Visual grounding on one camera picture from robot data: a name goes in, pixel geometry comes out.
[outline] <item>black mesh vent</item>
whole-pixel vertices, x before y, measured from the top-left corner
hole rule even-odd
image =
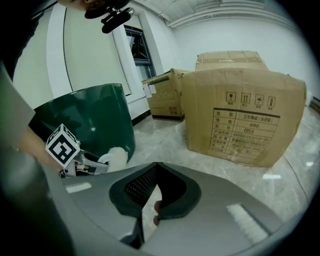
[[[156,168],[154,167],[125,185],[124,191],[132,201],[144,207],[156,185]]]

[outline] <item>gray sleeve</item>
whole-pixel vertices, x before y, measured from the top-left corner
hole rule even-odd
[[[18,146],[35,111],[13,86],[7,70],[0,62],[0,148]]]

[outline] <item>cardboard box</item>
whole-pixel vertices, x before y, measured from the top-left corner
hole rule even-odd
[[[185,111],[181,83],[178,77],[188,71],[172,68],[170,71],[142,81],[151,115],[154,119],[183,121]]]
[[[188,148],[257,167],[283,155],[306,101],[305,82],[261,69],[193,71],[181,84]]]
[[[256,51],[212,51],[198,55],[195,65],[196,71],[220,68],[245,68],[268,70],[263,59]]]

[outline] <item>person's arm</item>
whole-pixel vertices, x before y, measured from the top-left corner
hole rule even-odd
[[[63,169],[62,166],[49,155],[46,151],[46,144],[29,126],[20,139],[18,150],[36,158],[45,166],[55,168],[58,172]]]

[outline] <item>marble floor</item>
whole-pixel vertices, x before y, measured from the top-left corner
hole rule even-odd
[[[320,115],[306,107],[297,134],[273,167],[250,167],[199,154],[187,148],[185,122],[153,120],[134,126],[136,149],[127,167],[167,162],[227,179],[271,208],[284,222],[303,213],[320,178]],[[161,200],[158,187],[143,209],[144,236],[157,228],[154,203]]]

